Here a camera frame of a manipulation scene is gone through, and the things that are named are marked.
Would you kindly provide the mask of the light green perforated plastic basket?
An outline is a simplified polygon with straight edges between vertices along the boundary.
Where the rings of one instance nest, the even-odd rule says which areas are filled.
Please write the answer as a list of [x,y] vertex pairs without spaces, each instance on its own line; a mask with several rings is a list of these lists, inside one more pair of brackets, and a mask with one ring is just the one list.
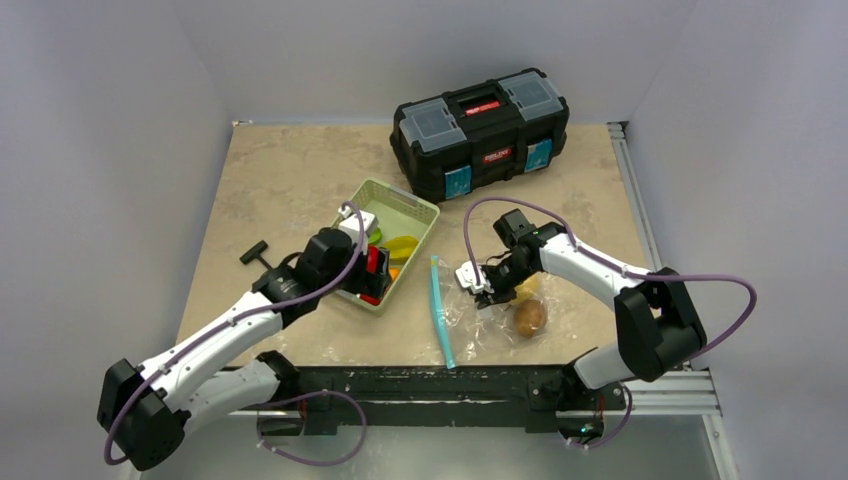
[[416,251],[406,263],[391,263],[390,268],[399,268],[400,276],[386,292],[383,301],[377,305],[369,305],[363,302],[358,295],[339,290],[337,294],[351,302],[353,305],[380,316],[387,309],[393,298],[397,296],[400,286],[404,280],[412,276],[413,265],[421,257],[424,245],[427,243],[430,233],[434,229],[440,215],[440,208],[422,198],[407,191],[390,185],[384,181],[367,178],[351,197],[351,202],[359,209],[371,212],[379,220],[379,228],[382,231],[382,241],[377,247],[392,238],[399,236],[413,236],[419,240]]

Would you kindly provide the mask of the brown fake potato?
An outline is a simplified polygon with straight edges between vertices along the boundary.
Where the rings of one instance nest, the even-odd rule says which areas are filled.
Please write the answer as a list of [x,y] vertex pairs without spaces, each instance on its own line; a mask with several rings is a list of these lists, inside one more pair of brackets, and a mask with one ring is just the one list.
[[545,327],[547,320],[546,307],[541,301],[535,299],[521,302],[512,317],[516,333],[524,338],[533,338]]

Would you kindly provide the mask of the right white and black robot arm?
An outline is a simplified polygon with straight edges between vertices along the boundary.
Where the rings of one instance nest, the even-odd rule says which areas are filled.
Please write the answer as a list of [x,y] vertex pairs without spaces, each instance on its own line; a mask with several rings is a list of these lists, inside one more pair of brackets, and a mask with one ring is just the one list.
[[569,404],[584,407],[601,387],[622,380],[654,381],[706,346],[700,318],[675,271],[632,268],[582,243],[561,224],[534,225],[519,209],[502,215],[493,228],[506,248],[500,262],[470,260],[456,271],[478,308],[515,299],[520,284],[547,273],[571,282],[614,313],[615,341],[566,368],[561,392]]

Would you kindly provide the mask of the yellow fake lemon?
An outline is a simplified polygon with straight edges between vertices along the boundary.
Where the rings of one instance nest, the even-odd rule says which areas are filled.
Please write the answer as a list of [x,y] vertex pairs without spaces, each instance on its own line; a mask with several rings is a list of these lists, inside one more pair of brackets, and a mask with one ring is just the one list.
[[539,276],[533,275],[520,285],[515,287],[515,298],[510,301],[512,305],[519,305],[527,300],[534,299],[539,291]]

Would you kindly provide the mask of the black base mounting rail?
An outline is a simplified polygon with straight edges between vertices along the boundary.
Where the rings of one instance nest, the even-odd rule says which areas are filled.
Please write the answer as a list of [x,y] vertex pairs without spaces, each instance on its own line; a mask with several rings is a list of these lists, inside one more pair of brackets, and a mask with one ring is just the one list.
[[294,400],[306,435],[340,426],[521,428],[595,439],[607,412],[627,408],[624,389],[579,385],[561,365],[278,366],[272,400]]

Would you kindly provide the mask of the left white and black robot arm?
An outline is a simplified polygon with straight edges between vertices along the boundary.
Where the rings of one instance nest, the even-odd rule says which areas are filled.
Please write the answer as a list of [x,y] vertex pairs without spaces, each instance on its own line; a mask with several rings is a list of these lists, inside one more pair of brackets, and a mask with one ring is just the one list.
[[126,359],[113,364],[97,410],[107,433],[105,462],[151,469],[200,426],[244,407],[284,409],[315,397],[351,402],[328,387],[307,392],[298,368],[280,353],[262,353],[234,371],[224,368],[338,289],[382,298],[392,282],[389,263],[388,250],[369,245],[367,235],[351,238],[323,228],[303,251],[267,266],[232,307],[187,340],[138,365]]

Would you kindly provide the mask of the clear zip bag blue seal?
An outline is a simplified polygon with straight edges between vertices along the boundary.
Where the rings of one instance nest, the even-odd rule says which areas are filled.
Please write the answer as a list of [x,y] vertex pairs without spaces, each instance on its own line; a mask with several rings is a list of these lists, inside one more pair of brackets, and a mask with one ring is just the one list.
[[445,361],[453,366],[507,364],[562,364],[575,355],[578,335],[560,296],[556,279],[539,276],[534,298],[547,309],[545,327],[533,338],[518,335],[512,317],[518,305],[476,308],[471,295],[461,289],[453,266],[431,258],[431,295],[435,301],[436,327]]

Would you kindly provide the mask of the green fake fruit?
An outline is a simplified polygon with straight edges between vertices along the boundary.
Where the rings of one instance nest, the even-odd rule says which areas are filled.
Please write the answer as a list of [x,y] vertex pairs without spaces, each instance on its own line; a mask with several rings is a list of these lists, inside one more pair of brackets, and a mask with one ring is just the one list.
[[382,231],[379,227],[375,228],[374,231],[368,237],[369,245],[379,245],[382,241]]

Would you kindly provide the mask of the black toolbox with clear lids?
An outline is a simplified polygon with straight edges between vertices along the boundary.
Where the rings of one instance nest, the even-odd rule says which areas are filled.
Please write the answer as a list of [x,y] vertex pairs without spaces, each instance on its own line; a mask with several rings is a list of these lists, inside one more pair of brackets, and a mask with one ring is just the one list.
[[550,166],[570,108],[537,68],[397,107],[389,142],[412,192],[438,204]]

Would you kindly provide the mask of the yellow fake fruit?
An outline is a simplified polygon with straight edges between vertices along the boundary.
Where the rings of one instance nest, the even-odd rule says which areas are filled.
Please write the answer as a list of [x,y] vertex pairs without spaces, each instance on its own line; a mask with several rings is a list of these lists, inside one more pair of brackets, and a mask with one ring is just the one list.
[[391,263],[402,264],[409,260],[418,245],[417,238],[405,235],[387,240],[383,247],[388,251]]

